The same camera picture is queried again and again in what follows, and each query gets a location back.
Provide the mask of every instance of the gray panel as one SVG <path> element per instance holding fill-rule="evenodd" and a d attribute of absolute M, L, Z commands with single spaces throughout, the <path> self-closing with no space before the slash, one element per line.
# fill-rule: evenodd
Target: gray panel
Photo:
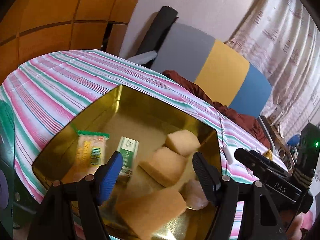
<path fill-rule="evenodd" d="M 174 23 L 159 49 L 151 69 L 175 70 L 195 81 L 213 47 L 215 38 L 191 26 Z"/>

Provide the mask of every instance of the blue panel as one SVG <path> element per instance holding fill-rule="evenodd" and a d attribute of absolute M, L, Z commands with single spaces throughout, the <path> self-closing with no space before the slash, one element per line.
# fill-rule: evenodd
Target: blue panel
<path fill-rule="evenodd" d="M 250 63 L 249 71 L 229 108 L 257 118 L 271 94 L 266 77 Z"/>

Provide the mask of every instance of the pink and green striped cloth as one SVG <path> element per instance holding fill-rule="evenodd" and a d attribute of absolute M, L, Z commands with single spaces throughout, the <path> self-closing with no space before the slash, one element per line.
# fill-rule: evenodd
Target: pink and green striped cloth
<path fill-rule="evenodd" d="M 214 128 L 223 173 L 238 182 L 257 179 L 243 165 L 229 166 L 222 148 L 267 149 L 208 103 L 162 74 L 108 53 L 60 51 L 23 63 L 0 87 L 0 99 L 15 115 L 15 170 L 37 201 L 43 199 L 46 190 L 32 172 L 33 161 L 77 114 L 120 84 L 158 98 Z M 276 162 L 284 167 L 280 160 Z M 238 236 L 242 210 L 243 203 L 238 203 L 231 239 Z"/>

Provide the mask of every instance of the curtain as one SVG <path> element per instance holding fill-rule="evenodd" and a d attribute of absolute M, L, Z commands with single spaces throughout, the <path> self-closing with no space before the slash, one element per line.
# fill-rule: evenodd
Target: curtain
<path fill-rule="evenodd" d="M 288 140 L 319 103 L 320 32 L 299 0 L 260 0 L 226 43 L 272 86 L 262 111 Z"/>

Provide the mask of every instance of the sponge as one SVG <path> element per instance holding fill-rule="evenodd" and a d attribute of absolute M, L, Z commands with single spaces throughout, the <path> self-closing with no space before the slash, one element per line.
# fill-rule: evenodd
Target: sponge
<path fill-rule="evenodd" d="M 116 210 L 141 240 L 150 240 L 152 233 L 181 215 L 187 206 L 180 193 L 165 188 L 116 205 Z"/>
<path fill-rule="evenodd" d="M 188 156 L 200 147 L 198 138 L 188 130 L 180 130 L 167 135 L 165 145 L 182 156 Z"/>
<path fill-rule="evenodd" d="M 139 166 L 162 186 L 171 187 L 178 182 L 186 167 L 187 159 L 167 147 L 161 147 Z"/>

